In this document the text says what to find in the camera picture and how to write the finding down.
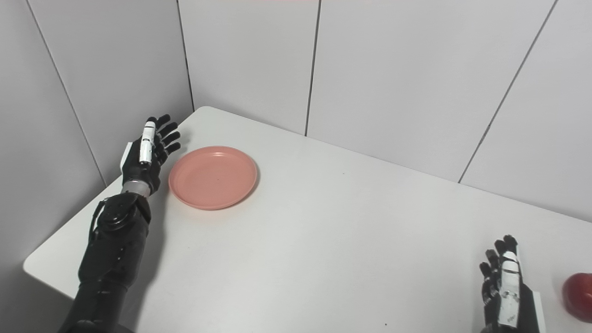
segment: white table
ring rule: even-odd
[[[561,286],[592,271],[592,224],[203,107],[179,127],[150,199],[153,222],[121,323],[138,333],[478,332],[478,264],[506,233],[542,293],[548,332],[592,332],[564,311]],[[226,145],[257,163],[256,190],[203,211],[168,193],[173,163]],[[74,297],[97,202],[24,263]]]

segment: robot finger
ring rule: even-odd
[[[181,148],[181,144],[180,144],[180,143],[178,143],[178,142],[175,142],[175,143],[173,143],[172,145],[170,145],[170,146],[167,146],[167,147],[165,148],[165,152],[166,152],[166,154],[167,154],[167,155],[170,155],[170,154],[172,154],[172,153],[174,153],[174,152],[178,151],[180,148]]]
[[[173,122],[170,123],[168,125],[166,125],[165,127],[162,128],[162,130],[158,131],[158,134],[160,135],[160,138],[163,138],[167,135],[169,135],[172,131],[176,130],[178,127],[177,123]]]
[[[516,241],[516,238],[512,237],[511,235],[506,235],[506,236],[504,236],[504,242],[506,243],[506,247],[507,247],[508,251],[518,254],[518,250],[517,250],[518,242]]]
[[[163,126],[164,124],[168,123],[170,121],[170,115],[169,114],[165,114],[164,116],[158,118],[158,120],[155,121],[156,123],[156,129],[159,129],[161,126]]]
[[[503,255],[504,253],[506,253],[506,251],[508,251],[508,247],[506,246],[506,243],[504,241],[502,241],[501,239],[498,239],[495,242],[495,246],[496,246],[496,250],[498,255]]]
[[[495,296],[496,291],[500,289],[500,257],[494,249],[487,250],[485,255],[491,265],[491,294]]]
[[[181,133],[173,132],[161,140],[162,145],[168,146],[168,145],[170,145],[171,142],[175,141],[176,139],[179,139],[180,137],[181,137]]]
[[[491,267],[488,263],[482,262],[479,265],[479,269],[483,274],[483,285],[481,286],[481,296],[483,297],[483,303],[487,304],[491,301]]]

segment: robotic hand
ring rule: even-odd
[[[479,265],[484,276],[481,294],[485,303],[485,328],[481,333],[543,333],[538,294],[522,281],[518,243],[510,236],[485,252],[489,262]]]
[[[81,283],[59,333],[114,332],[144,252],[151,219],[147,198],[160,186],[160,166],[181,147],[174,142],[181,136],[176,123],[161,129],[169,121],[168,114],[149,118],[142,137],[128,144],[123,189],[101,201],[93,214],[78,271]]]

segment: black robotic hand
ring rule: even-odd
[[[95,210],[78,292],[59,333],[114,332],[144,253],[152,219],[148,197],[160,186],[160,166],[181,147],[174,142],[181,136],[177,123],[163,127],[169,121],[168,114],[148,118],[142,137],[128,144],[123,188]]]
[[[510,236],[485,252],[489,262],[479,266],[484,276],[481,294],[485,303],[482,333],[540,333],[533,292],[522,281],[518,243]]]
[[[128,146],[127,157],[121,167],[124,187],[147,185],[148,195],[158,190],[160,166],[172,152],[181,148],[180,143],[174,142],[181,137],[176,131],[177,123],[171,122],[163,127],[169,121],[168,114],[158,119],[148,118],[142,137]]]

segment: pink plate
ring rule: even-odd
[[[214,210],[234,205],[248,195],[257,167],[242,151],[204,147],[183,156],[169,175],[169,188],[191,207]]]

